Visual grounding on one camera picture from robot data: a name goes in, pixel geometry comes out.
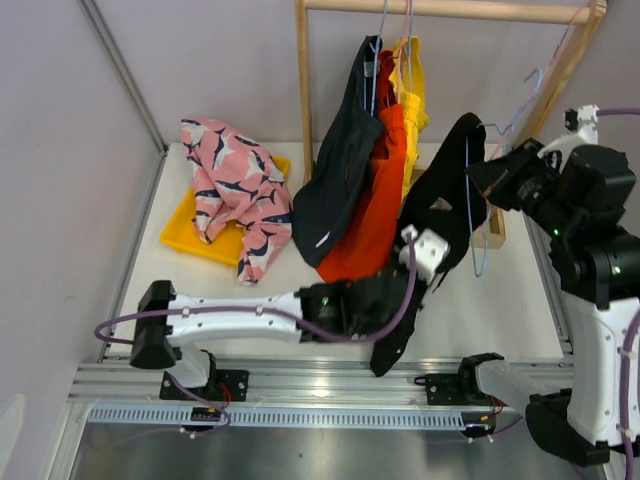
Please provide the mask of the orange shorts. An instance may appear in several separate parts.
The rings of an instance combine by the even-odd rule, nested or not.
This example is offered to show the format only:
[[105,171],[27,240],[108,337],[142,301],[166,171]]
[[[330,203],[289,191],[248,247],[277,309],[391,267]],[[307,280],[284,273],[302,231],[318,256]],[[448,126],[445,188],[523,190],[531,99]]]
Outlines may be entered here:
[[376,103],[383,131],[370,154],[371,183],[364,187],[345,236],[317,272],[327,283],[375,275],[389,260],[401,209],[407,136],[401,105],[390,81],[393,52],[382,51]]

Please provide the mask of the black shorts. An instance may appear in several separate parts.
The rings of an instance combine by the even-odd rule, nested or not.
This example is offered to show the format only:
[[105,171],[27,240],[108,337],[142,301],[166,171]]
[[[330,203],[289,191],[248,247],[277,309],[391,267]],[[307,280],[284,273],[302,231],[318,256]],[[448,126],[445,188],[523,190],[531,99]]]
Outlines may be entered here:
[[485,140],[485,128],[476,114],[468,112],[456,121],[404,200],[389,261],[392,269],[408,272],[398,255],[404,246],[401,230],[410,224],[419,231],[431,229],[449,243],[449,254],[437,270],[440,281],[465,257],[471,234],[487,216],[486,202],[467,185],[465,169],[484,161]]

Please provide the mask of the pink hanger of shark shorts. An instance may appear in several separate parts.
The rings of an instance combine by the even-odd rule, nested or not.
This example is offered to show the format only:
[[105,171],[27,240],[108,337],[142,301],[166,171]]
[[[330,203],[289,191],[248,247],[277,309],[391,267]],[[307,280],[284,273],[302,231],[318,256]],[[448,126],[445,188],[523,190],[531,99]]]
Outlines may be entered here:
[[565,30],[564,30],[559,42],[557,43],[557,45],[556,45],[556,47],[555,47],[555,49],[553,51],[553,54],[552,54],[548,64],[546,65],[546,67],[544,69],[540,69],[540,68],[534,69],[532,71],[532,73],[529,74],[523,80],[524,83],[527,83],[531,78],[535,78],[535,85],[534,85],[533,89],[530,91],[526,101],[516,111],[516,113],[514,114],[513,118],[511,119],[511,121],[503,129],[500,129],[497,124],[492,124],[492,125],[486,124],[486,127],[492,126],[500,134],[500,142],[497,144],[497,146],[492,151],[492,153],[491,153],[491,155],[489,157],[490,160],[494,160],[500,154],[503,154],[505,148],[509,145],[509,142],[511,140],[515,139],[515,130],[516,130],[516,128],[523,121],[523,118],[524,118],[525,114],[533,107],[534,101],[540,95],[540,91],[541,91],[542,87],[545,85],[545,82],[547,81],[547,78],[550,75],[552,68],[558,62],[561,50],[562,50],[562,48],[564,46],[565,40],[566,40],[569,32],[574,27],[578,16],[583,11],[587,11],[587,10],[588,10],[587,6],[581,6],[581,7],[577,8],[577,11],[571,17],[571,19],[570,19],[568,25],[566,26],[566,28],[565,28]]

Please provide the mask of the dark navy shorts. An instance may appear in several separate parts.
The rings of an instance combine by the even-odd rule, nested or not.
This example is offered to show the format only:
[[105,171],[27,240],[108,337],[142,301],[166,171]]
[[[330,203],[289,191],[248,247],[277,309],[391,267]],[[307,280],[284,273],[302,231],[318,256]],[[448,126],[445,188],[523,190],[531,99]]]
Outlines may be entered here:
[[292,238],[312,267],[346,234],[370,170],[370,154],[383,131],[377,105],[375,116],[369,114],[375,39],[367,36],[361,44],[312,177],[294,197]]

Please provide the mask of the yellow shorts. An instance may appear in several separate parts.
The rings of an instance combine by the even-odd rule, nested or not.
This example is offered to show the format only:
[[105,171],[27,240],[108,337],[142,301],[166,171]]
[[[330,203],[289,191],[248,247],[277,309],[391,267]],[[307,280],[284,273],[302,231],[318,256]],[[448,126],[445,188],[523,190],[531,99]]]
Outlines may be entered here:
[[[411,63],[413,68],[413,88],[409,91],[406,85],[406,58],[403,65],[404,86],[400,104],[398,104],[395,99],[393,86],[389,80],[395,99],[395,103],[391,106],[392,128],[390,160],[391,201],[395,207],[396,217],[399,217],[404,200],[409,193],[411,175],[419,158],[419,135],[429,125],[429,117],[426,113],[425,79],[420,60],[420,41],[417,36],[413,36],[412,43],[413,53]],[[389,76],[394,69],[394,48],[391,60],[392,68]]]

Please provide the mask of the pink hanger of orange shorts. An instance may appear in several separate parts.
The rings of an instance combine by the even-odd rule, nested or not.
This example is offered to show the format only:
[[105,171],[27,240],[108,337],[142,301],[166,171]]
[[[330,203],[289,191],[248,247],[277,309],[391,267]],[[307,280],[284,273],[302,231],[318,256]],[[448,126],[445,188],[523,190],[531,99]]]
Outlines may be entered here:
[[414,2],[412,0],[405,1],[404,7],[404,23],[402,33],[396,46],[394,47],[394,69],[389,76],[389,80],[393,86],[395,99],[398,104],[402,101],[403,92],[403,65],[405,59],[410,55],[410,36],[412,30],[414,12]]

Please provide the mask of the blue hanger of navy shorts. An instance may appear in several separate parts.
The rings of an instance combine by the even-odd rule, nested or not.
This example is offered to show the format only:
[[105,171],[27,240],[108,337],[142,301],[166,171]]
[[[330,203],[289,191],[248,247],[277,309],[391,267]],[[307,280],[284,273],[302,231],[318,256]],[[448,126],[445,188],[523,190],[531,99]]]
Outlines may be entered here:
[[369,101],[369,114],[374,117],[376,111],[376,91],[377,91],[377,80],[379,75],[379,52],[381,49],[382,43],[382,34],[384,32],[384,25],[387,17],[388,11],[388,0],[383,1],[383,11],[380,22],[380,27],[378,34],[376,35],[375,43],[371,47],[373,51],[373,64],[371,65],[371,97]]

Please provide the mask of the pink shark print shorts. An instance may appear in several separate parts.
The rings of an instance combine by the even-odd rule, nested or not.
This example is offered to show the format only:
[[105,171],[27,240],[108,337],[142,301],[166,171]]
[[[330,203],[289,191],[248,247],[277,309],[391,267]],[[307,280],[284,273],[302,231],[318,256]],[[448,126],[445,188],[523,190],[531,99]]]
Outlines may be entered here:
[[284,174],[268,149],[220,120],[183,119],[181,141],[192,167],[199,240],[211,244],[235,223],[244,231],[237,280],[257,284],[292,235],[293,199]]

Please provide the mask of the blue hanger of yellow shorts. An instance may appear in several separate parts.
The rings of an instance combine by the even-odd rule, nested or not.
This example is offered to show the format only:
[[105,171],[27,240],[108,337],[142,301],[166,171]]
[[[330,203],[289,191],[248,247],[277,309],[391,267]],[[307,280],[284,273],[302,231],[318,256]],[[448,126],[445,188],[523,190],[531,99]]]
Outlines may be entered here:
[[413,68],[411,63],[411,57],[413,53],[413,18],[414,18],[414,1],[407,0],[405,5],[405,21],[404,21],[404,30],[403,37],[406,39],[406,71],[407,71],[407,80],[406,85],[408,86],[408,90],[411,91],[413,88]]

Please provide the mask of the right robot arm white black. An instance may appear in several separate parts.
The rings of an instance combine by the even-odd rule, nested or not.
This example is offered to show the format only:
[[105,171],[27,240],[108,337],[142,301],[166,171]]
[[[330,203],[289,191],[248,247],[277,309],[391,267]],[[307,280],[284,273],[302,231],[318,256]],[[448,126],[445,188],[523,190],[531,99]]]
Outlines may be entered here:
[[639,240],[621,227],[636,178],[624,153],[570,152],[528,140],[467,168],[492,205],[526,214],[550,237],[572,331],[573,384],[559,389],[496,353],[462,359],[455,374],[417,378],[434,403],[497,399],[526,421],[543,451],[581,467],[639,455]]

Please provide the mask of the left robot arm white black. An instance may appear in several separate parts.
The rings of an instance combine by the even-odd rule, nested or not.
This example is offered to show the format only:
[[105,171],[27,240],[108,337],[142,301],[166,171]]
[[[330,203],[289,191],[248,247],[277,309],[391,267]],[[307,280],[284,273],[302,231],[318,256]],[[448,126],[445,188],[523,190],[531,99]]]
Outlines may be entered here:
[[215,356],[197,346],[208,340],[370,343],[370,369],[382,376],[402,356],[426,291],[425,281],[396,270],[229,300],[179,294],[156,280],[138,303],[129,363],[164,371],[197,400],[217,387]]

